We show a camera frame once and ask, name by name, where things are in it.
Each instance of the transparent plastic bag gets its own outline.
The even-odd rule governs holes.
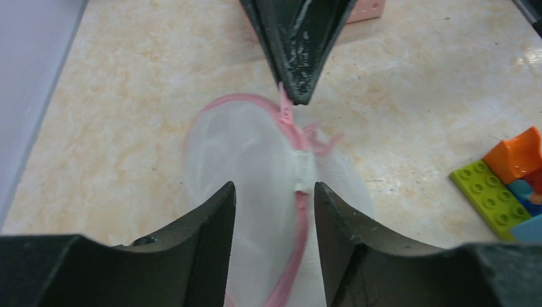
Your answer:
[[[194,120],[184,144],[184,186],[203,203],[227,181],[236,217],[226,305],[324,307],[313,190],[322,181],[374,217],[369,194],[348,159],[308,116],[253,94],[221,97]]]

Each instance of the green lego brick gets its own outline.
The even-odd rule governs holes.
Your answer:
[[[502,182],[482,160],[450,174],[486,224],[506,241],[515,241],[510,228],[531,218]]]

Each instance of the beige countertop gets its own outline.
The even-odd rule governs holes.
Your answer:
[[[345,27],[311,105],[378,220],[449,247],[495,240],[448,174],[542,127],[542,42],[511,0],[390,0]],[[277,98],[237,0],[91,0],[3,228],[126,244],[188,211],[183,136],[238,91]]]

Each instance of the table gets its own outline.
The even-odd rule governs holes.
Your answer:
[[[90,1],[3,234],[128,244],[188,211],[182,145],[209,101],[277,99],[237,0]],[[343,131],[377,220],[496,240],[449,173],[542,127],[542,42],[510,0],[394,0],[347,25],[303,111]]]

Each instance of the pink strip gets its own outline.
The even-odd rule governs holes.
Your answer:
[[[288,139],[294,149],[307,150],[313,147],[314,152],[318,155],[325,155],[331,151],[340,137],[332,138],[329,144],[323,144],[316,140],[317,124],[308,127],[305,131],[299,129],[293,121],[293,104],[286,96],[282,83],[279,84],[279,91],[281,97],[280,108],[271,100],[259,95],[250,93],[231,94],[218,98],[208,104],[196,116],[194,121],[197,121],[199,115],[203,111],[211,110],[232,101],[248,101],[267,111],[267,113],[277,122],[281,132],[286,136],[286,139]],[[294,239],[294,250],[290,255],[286,268],[277,282],[275,289],[267,299],[265,307],[284,307],[290,298],[293,283],[299,271],[299,267],[301,266],[301,261],[307,245],[309,233],[309,204],[310,198],[308,194],[303,192],[295,193],[296,234]],[[226,300],[230,306],[234,307],[233,301],[227,294]]]

